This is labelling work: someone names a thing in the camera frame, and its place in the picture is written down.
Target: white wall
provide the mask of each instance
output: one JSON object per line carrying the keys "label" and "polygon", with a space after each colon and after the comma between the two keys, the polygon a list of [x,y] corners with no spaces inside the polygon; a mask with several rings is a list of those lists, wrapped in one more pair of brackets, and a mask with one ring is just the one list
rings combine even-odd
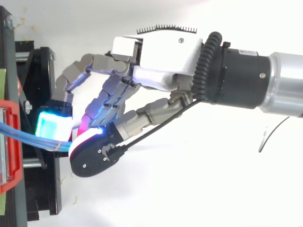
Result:
{"label": "white wall", "polygon": [[[56,76],[86,53],[106,53],[115,36],[157,23],[197,27],[204,39],[219,31],[232,48],[260,55],[303,54],[299,0],[4,0],[1,5],[26,19],[16,29],[18,40],[56,52]],[[105,78],[92,75],[77,89],[76,119],[84,113],[80,103],[97,96]],[[162,96],[167,94],[141,90],[127,109]],[[29,225],[303,226],[303,121],[286,121],[258,153],[265,127],[283,118],[201,104],[97,176],[72,177],[69,160],[61,159],[63,209],[53,217],[40,212],[41,220]]]}

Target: coiled black cable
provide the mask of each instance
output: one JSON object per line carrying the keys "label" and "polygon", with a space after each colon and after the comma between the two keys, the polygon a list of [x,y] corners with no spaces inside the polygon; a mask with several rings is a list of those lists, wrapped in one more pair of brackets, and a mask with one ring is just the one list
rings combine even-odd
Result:
{"label": "coiled black cable", "polygon": [[217,48],[219,48],[221,42],[222,35],[218,32],[212,32],[206,43],[201,47],[192,86],[194,99],[200,101],[207,100],[207,80],[210,65],[212,63],[214,53]]}

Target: green light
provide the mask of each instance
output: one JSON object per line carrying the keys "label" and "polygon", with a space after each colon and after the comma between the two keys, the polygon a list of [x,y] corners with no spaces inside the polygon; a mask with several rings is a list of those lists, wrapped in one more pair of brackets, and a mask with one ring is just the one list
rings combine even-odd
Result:
{"label": "green light", "polygon": [[41,112],[39,114],[36,136],[68,141],[72,131],[72,117],[61,117],[48,112]]}

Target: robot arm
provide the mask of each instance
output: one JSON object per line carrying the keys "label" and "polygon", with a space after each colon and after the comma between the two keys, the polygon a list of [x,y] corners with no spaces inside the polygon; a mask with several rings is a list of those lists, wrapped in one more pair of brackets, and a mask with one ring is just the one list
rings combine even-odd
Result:
{"label": "robot arm", "polygon": [[[129,148],[117,144],[144,127],[162,127],[197,102],[303,114],[303,56],[263,57],[231,49],[227,42],[220,46],[221,41],[219,33],[211,33],[203,44],[194,29],[156,26],[117,37],[108,56],[85,55],[68,67],[52,96],[63,104],[71,103],[71,91],[90,71],[110,74],[99,97],[87,107],[80,126],[83,133],[70,148],[73,172],[87,177],[104,171]],[[123,114],[125,100],[139,87],[171,96]]]}

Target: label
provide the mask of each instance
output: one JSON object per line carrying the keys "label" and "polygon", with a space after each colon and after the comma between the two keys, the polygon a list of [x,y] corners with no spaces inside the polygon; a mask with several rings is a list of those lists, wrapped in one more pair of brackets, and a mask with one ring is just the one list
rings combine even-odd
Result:
{"label": "label", "polygon": [[258,52],[239,50],[239,54],[250,55],[250,56],[257,56]]}

